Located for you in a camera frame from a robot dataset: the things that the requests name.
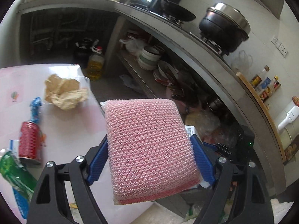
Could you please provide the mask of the red soda can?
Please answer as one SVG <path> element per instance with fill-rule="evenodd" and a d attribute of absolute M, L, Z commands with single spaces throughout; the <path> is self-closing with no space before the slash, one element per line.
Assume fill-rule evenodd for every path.
<path fill-rule="evenodd" d="M 24 121 L 21 125 L 19 158 L 24 164 L 41 164 L 41 130 L 34 122 Z"/>

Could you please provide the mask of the stacked white green bowls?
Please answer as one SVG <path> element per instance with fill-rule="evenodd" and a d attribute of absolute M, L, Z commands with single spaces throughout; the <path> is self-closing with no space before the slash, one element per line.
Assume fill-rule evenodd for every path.
<path fill-rule="evenodd" d="M 145 46 L 137 58 L 137 62 L 142 69 L 153 71 L 156 69 L 160 58 L 161 54 L 156 48 L 152 46 Z"/>

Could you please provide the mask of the green plastic bottle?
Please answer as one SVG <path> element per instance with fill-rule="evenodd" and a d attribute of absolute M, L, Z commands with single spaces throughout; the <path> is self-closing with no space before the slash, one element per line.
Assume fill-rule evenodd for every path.
<path fill-rule="evenodd" d="M 1 149 L 1 175 L 28 203 L 31 202 L 37 180 L 9 149 Z"/>

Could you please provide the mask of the pink scrub sponge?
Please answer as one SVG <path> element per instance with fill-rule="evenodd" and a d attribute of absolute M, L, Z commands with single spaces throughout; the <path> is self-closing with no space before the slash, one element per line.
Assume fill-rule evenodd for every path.
<path fill-rule="evenodd" d="M 172 100 L 108 100 L 102 108 L 116 205 L 168 197 L 202 180 Z"/>

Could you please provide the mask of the black cooking pot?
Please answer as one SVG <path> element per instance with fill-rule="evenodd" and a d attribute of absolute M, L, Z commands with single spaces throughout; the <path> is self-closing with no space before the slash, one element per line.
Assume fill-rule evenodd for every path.
<path fill-rule="evenodd" d="M 249 22 L 239 10 L 221 2 L 207 8 L 199 29 L 205 38 L 217 44 L 226 55 L 247 41 L 251 31 Z"/>

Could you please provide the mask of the wooden condiment shelf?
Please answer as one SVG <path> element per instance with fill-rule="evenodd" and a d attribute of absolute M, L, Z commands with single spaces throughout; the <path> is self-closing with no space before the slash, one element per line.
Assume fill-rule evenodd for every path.
<path fill-rule="evenodd" d="M 254 103 L 257 105 L 259 111 L 261 112 L 263 118 L 265 119 L 266 124 L 270 128 L 270 131 L 271 131 L 272 135 L 274 136 L 275 142 L 278 145 L 283 164 L 286 164 L 286 161 L 287 161 L 286 154 L 285 154 L 278 130 L 275 126 L 275 123 L 274 123 L 272 117 L 270 116 L 270 114 L 268 112 L 268 109 L 266 108 L 264 102 L 261 100 L 261 98 L 255 91 L 255 89 L 252 87 L 252 85 L 249 83 L 249 81 L 245 78 L 245 76 L 241 72 L 237 72 L 236 76 L 239 78 L 241 84 L 243 86 L 245 86 L 247 91 L 249 91 L 249 95 L 253 98 Z"/>

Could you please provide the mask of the white plastic bag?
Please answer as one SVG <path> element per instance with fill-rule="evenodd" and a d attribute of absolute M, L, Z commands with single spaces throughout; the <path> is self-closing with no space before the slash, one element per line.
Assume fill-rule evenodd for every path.
<path fill-rule="evenodd" d="M 147 43 L 142 39 L 120 39 L 119 42 L 123 44 L 131 55 L 138 57 L 140 56 L 144 47 L 147 46 Z"/>

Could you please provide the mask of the blue candy wrapper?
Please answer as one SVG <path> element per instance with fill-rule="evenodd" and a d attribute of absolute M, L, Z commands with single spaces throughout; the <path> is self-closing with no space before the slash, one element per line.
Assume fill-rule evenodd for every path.
<path fill-rule="evenodd" d="M 40 119 L 41 119 L 40 118 L 40 107 L 41 106 L 42 106 L 42 102 L 41 102 L 40 97 L 36 97 L 30 103 L 30 111 L 31 111 L 30 121 L 35 124 L 40 123 Z"/>

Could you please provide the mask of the black wok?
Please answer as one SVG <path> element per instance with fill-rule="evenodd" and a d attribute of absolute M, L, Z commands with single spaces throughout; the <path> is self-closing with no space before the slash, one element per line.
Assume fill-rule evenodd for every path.
<path fill-rule="evenodd" d="M 161 8 L 168 16 L 172 16 L 182 22 L 190 22 L 196 19 L 196 16 L 186 8 L 169 0 L 160 1 Z"/>

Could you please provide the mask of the cooking oil bottle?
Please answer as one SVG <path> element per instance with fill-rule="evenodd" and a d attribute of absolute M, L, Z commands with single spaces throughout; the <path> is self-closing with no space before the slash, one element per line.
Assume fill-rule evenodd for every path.
<path fill-rule="evenodd" d="M 101 78 L 105 58 L 102 53 L 101 46 L 92 47 L 92 54 L 89 57 L 87 65 L 87 77 L 91 81 L 96 81 Z"/>

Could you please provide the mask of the white wall socket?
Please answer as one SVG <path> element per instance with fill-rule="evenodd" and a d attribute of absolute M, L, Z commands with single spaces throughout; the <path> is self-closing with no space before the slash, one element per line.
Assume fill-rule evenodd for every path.
<path fill-rule="evenodd" d="M 272 44 L 279 50 L 281 55 L 285 58 L 288 54 L 287 48 L 279 41 L 279 39 L 274 36 L 271 40 Z"/>

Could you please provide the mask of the blue toothpaste box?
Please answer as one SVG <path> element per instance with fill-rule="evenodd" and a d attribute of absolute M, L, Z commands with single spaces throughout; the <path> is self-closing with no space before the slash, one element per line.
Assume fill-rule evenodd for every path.
<path fill-rule="evenodd" d="M 9 149 L 19 157 L 19 140 L 10 140 Z M 28 201 L 15 189 L 13 189 L 14 197 L 18 206 L 18 210 L 20 211 L 20 215 L 23 219 L 27 219 L 29 204 Z"/>

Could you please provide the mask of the pink patterned tablecloth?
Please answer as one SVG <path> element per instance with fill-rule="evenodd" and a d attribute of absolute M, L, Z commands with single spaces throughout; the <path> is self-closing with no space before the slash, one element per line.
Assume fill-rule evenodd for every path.
<path fill-rule="evenodd" d="M 74 78 L 84 85 L 80 66 L 71 64 L 38 64 L 1 69 L 1 148 L 8 148 L 20 136 L 21 124 L 30 119 L 30 103 L 43 97 L 45 80 L 52 74 Z M 107 133 L 105 119 L 96 98 L 89 98 L 76 108 L 63 111 L 52 104 L 40 108 L 40 128 L 46 136 L 41 147 L 43 163 L 71 162 L 76 156 L 100 144 Z M 91 191 L 109 223 L 131 223 L 151 202 L 116 206 L 113 203 L 110 169 L 105 166 Z"/>

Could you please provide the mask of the metal shelf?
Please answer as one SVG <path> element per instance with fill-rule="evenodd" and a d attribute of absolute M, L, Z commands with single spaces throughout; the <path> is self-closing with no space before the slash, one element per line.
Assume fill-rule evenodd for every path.
<path fill-rule="evenodd" d="M 166 87 L 155 81 L 151 71 L 142 69 L 133 55 L 120 50 L 117 57 L 148 98 L 166 98 Z"/>

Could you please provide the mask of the yellow plastic bag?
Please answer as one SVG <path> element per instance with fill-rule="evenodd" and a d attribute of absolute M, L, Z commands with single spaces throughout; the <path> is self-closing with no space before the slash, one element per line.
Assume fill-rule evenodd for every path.
<path fill-rule="evenodd" d="M 203 138 L 217 129 L 221 122 L 210 111 L 202 110 L 188 114 L 185 119 L 185 125 L 194 126 L 200 138 Z"/>

